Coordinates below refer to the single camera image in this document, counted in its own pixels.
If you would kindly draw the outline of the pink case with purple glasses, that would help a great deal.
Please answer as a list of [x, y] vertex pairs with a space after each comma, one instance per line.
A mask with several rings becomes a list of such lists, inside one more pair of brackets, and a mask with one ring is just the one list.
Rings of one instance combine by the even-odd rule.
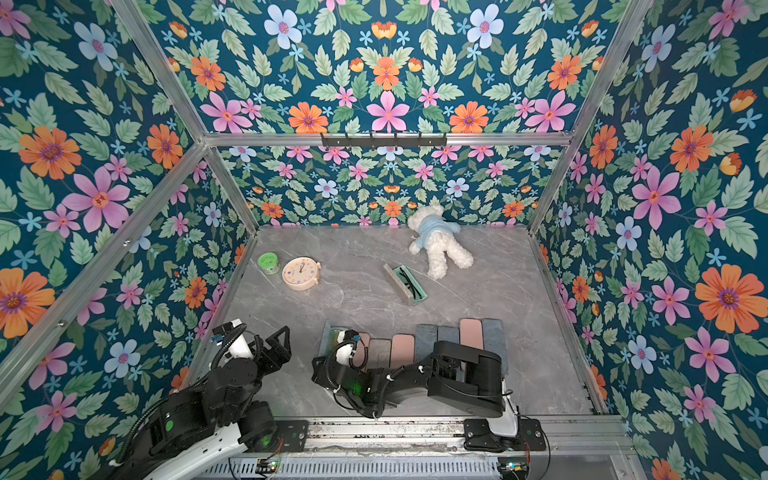
[[459, 322], [459, 339], [462, 346], [483, 350], [483, 326], [479, 319], [463, 318]]

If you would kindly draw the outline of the grey case with red glasses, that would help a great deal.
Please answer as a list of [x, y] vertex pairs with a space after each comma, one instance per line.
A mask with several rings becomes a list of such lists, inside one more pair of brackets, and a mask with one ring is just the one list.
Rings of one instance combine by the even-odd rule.
[[501, 370], [504, 376], [508, 374], [508, 355], [506, 348], [506, 336], [501, 320], [482, 319], [482, 335], [484, 349], [498, 355], [501, 358]]

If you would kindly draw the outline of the grey case with olive glasses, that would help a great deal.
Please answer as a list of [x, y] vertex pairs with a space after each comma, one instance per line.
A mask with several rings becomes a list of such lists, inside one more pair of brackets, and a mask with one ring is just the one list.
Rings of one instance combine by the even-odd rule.
[[337, 344], [344, 340], [347, 330], [349, 330], [348, 326], [337, 325], [332, 321], [327, 321], [321, 333], [318, 355], [327, 356]]

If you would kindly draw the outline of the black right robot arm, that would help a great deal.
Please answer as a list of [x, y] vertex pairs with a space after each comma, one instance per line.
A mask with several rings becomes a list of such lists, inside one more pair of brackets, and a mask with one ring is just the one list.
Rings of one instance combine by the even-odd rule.
[[519, 413], [506, 388], [502, 358], [491, 351], [437, 341], [416, 357], [411, 335], [364, 338], [353, 330], [312, 360], [312, 381], [339, 406], [379, 420], [385, 410], [424, 395], [474, 418], [484, 418], [500, 437], [519, 435]]

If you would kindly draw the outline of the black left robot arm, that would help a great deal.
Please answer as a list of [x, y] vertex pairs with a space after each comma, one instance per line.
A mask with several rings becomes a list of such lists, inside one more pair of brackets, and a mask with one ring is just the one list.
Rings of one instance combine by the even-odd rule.
[[154, 402], [134, 423], [120, 452], [96, 479], [144, 479], [194, 452], [224, 430], [240, 450], [276, 454], [283, 438], [269, 404], [256, 399], [265, 376], [292, 357], [290, 328], [263, 339], [235, 320], [214, 329], [219, 347], [208, 373]]

